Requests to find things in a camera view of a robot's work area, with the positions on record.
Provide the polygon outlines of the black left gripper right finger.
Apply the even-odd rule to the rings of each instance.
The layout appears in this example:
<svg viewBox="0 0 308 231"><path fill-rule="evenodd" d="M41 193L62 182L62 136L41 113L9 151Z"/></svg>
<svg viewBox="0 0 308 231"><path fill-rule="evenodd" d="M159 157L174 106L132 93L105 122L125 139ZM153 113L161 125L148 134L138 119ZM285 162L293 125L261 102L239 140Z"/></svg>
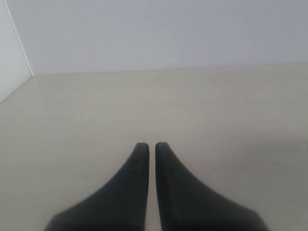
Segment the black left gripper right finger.
<svg viewBox="0 0 308 231"><path fill-rule="evenodd" d="M253 210L203 184L166 142L155 146L155 178L164 231L266 231Z"/></svg>

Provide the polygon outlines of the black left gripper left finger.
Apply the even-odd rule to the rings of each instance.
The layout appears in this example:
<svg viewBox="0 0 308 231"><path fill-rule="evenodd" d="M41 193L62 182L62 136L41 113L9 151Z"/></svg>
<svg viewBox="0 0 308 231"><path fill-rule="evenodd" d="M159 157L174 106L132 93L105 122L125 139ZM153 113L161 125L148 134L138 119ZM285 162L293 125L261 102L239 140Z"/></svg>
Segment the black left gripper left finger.
<svg viewBox="0 0 308 231"><path fill-rule="evenodd" d="M149 146L135 145L120 170L97 192L56 214L47 231L143 231L149 187Z"/></svg>

